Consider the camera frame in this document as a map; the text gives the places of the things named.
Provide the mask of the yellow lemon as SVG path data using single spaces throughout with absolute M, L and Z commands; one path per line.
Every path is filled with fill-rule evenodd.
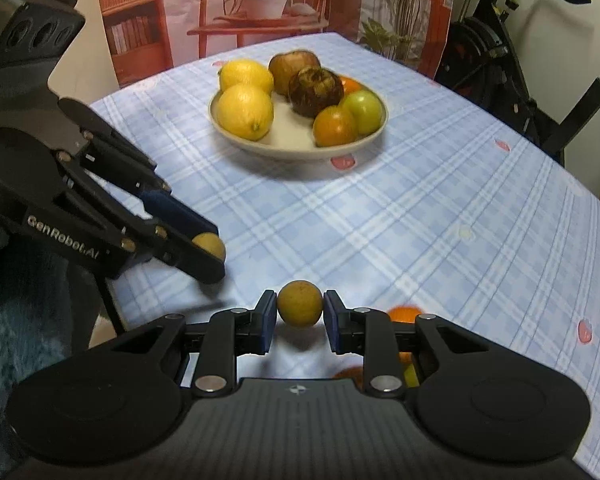
M 251 84 L 235 84 L 219 97 L 215 120 L 233 136 L 259 141 L 271 129 L 274 104 L 264 90 Z
M 261 63 L 248 58 L 238 58 L 225 63 L 219 70 L 220 90 L 226 91 L 235 84 L 250 84 L 267 94 L 274 90 L 274 77 Z

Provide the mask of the blue plaid tablecloth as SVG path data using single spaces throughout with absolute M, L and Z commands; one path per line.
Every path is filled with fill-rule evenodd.
M 198 284 L 158 261 L 111 285 L 125 323 L 204 322 L 306 280 L 349 307 L 415 306 L 570 376 L 592 420 L 578 463 L 600 478 L 600 201 L 512 129 L 428 78 L 335 34 L 242 50 L 314 52 L 373 88 L 389 121 L 341 162 L 282 162 L 211 125 L 225 54 L 96 102 L 184 204 L 219 228 L 226 275 Z

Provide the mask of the small orange kumquat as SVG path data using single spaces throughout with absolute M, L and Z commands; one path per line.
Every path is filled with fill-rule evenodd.
M 360 84 L 357 80 L 348 77 L 348 76 L 340 76 L 340 82 L 343 88 L 343 94 L 347 96 L 353 92 L 360 91 L 364 88 L 362 84 Z

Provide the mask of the printed room backdrop curtain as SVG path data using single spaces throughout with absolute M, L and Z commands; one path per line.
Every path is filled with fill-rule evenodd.
M 454 0 L 99 0 L 118 83 L 246 44 L 336 32 L 434 76 Z

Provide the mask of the yellow green fruit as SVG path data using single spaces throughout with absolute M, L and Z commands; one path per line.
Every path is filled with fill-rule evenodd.
M 405 367 L 404 380 L 408 388 L 417 388 L 419 386 L 419 379 L 413 363 Z

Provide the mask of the green round fruit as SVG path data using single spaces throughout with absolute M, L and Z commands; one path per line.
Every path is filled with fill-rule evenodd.
M 359 136 L 369 136 L 384 122 L 384 106 L 370 90 L 352 92 L 342 99 L 340 105 L 353 116 Z

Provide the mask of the dark purple mangosteen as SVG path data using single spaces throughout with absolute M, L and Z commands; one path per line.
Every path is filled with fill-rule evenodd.
M 303 117 L 315 118 L 326 107 L 338 105 L 343 96 L 339 76 L 327 68 L 306 66 L 289 81 L 291 107 Z

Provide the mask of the bright orange mandarin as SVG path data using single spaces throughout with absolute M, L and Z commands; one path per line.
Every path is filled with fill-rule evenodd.
M 393 322 L 398 323 L 414 323 L 416 318 L 422 314 L 419 307 L 411 306 L 396 306 L 388 311 L 388 315 Z

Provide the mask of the red apple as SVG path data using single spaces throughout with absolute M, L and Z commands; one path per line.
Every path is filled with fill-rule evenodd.
M 320 67 L 318 57 L 309 50 L 293 50 L 279 53 L 271 58 L 268 70 L 274 78 L 274 90 L 286 98 L 291 78 L 306 67 Z

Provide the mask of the orange green tangerine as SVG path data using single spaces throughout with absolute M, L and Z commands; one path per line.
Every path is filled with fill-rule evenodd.
M 313 137 L 319 148 L 350 144 L 358 140 L 358 128 L 353 115 L 341 106 L 329 106 L 313 122 Z

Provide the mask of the cream round plate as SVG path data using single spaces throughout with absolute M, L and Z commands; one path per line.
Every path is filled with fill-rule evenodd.
M 383 99 L 385 117 L 380 128 L 369 136 L 359 136 L 358 140 L 350 144 L 333 146 L 332 148 L 319 148 L 315 145 L 313 137 L 313 122 L 315 118 L 307 118 L 297 114 L 291 107 L 288 96 L 272 94 L 274 104 L 274 120 L 270 131 L 259 141 L 248 141 L 238 136 L 233 136 L 224 130 L 215 120 L 216 104 L 223 92 L 218 92 L 212 99 L 209 110 L 212 126 L 225 140 L 246 152 L 262 155 L 268 158 L 283 160 L 314 160 L 338 157 L 351 154 L 360 148 L 365 148 L 370 142 L 380 137 L 388 124 L 388 107 Z

